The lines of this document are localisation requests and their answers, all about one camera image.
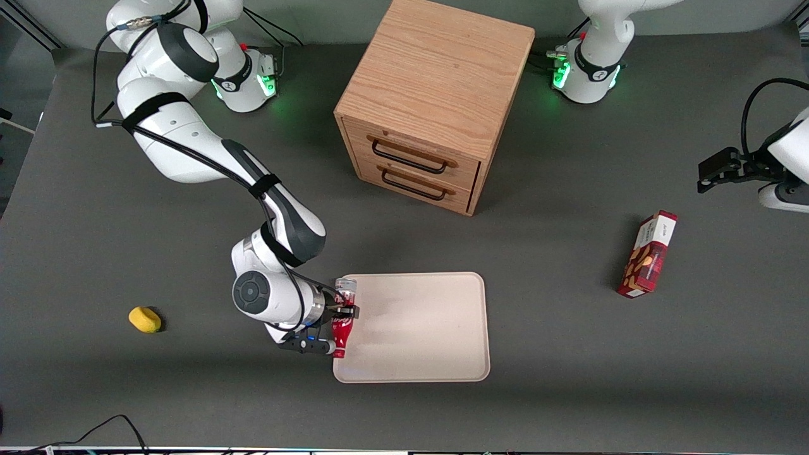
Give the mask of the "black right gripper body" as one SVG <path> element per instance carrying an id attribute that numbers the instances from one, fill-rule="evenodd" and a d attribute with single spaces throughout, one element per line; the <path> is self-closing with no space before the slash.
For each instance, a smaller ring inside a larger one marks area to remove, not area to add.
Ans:
<path id="1" fill-rule="evenodd" d="M 327 330 L 327 338 L 332 339 L 332 323 L 336 309 L 340 308 L 340 293 L 329 286 L 321 287 L 321 291 L 325 299 L 325 309 L 321 317 L 321 329 L 324 333 Z"/>

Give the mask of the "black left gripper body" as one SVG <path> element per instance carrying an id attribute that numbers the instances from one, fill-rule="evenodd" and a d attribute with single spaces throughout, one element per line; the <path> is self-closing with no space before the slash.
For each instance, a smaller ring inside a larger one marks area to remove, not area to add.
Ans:
<path id="1" fill-rule="evenodd" d="M 779 161 L 765 147 L 756 152 L 738 152 L 738 159 L 741 167 L 736 183 L 779 182 Z"/>

